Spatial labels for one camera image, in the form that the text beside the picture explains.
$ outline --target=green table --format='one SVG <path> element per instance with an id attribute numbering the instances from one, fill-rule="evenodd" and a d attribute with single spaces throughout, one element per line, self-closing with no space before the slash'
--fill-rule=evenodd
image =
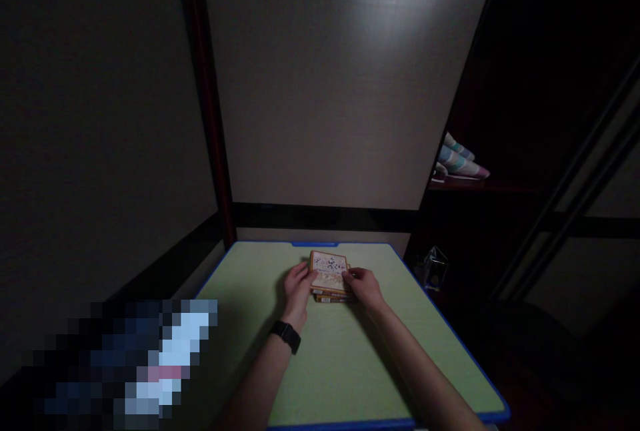
<path id="1" fill-rule="evenodd" d="M 504 399 L 390 245 L 237 242 L 197 295 L 218 300 L 218 326 L 210 331 L 209 349 L 201 354 L 171 421 L 182 429 L 207 427 L 279 317 L 286 271 L 314 249 L 373 270 L 387 303 L 482 421 L 509 418 Z M 406 429 L 417 416 L 413 406 L 362 306 L 309 298 L 302 343 L 285 373 L 269 426 Z"/>

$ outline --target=left hand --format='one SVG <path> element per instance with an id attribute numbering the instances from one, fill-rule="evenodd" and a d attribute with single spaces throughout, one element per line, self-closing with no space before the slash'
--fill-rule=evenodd
<path id="1" fill-rule="evenodd" d="M 309 272 L 306 262 L 293 266 L 285 278 L 285 296 L 287 304 L 281 321 L 291 324 L 300 334 L 307 321 L 307 302 L 311 283 L 318 275 L 318 271 Z"/>

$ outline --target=black smartwatch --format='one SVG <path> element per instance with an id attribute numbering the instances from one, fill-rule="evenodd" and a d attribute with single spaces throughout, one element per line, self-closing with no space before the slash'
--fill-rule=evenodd
<path id="1" fill-rule="evenodd" d="M 273 323 L 270 333 L 277 334 L 282 340 L 291 347 L 292 353 L 298 352 L 300 346 L 300 335 L 293 329 L 293 326 L 289 323 L 282 321 L 276 321 Z"/>

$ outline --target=hand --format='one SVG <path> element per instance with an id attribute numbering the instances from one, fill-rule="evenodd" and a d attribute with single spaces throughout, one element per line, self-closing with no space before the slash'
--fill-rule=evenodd
<path id="1" fill-rule="evenodd" d="M 318 271 L 309 272 L 307 262 L 293 266 L 285 278 L 285 295 L 287 305 L 282 313 L 281 321 L 291 324 L 300 334 L 307 321 L 307 302 L 311 283 L 318 275 Z"/>
<path id="2" fill-rule="evenodd" d="M 372 271 L 351 268 L 348 272 L 342 273 L 342 278 L 351 286 L 353 293 L 365 305 L 368 312 L 380 310 L 387 305 Z"/>

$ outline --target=dark wooden shelf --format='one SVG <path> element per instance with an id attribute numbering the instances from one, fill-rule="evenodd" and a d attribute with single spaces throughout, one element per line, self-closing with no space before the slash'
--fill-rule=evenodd
<path id="1" fill-rule="evenodd" d="M 522 181 L 504 179 L 489 176 L 481 181 L 470 179 L 456 179 L 446 177 L 445 182 L 439 183 L 433 180 L 429 183 L 429 191 L 484 191 L 484 192 L 510 192 L 510 193 L 535 193 L 538 190 Z"/>

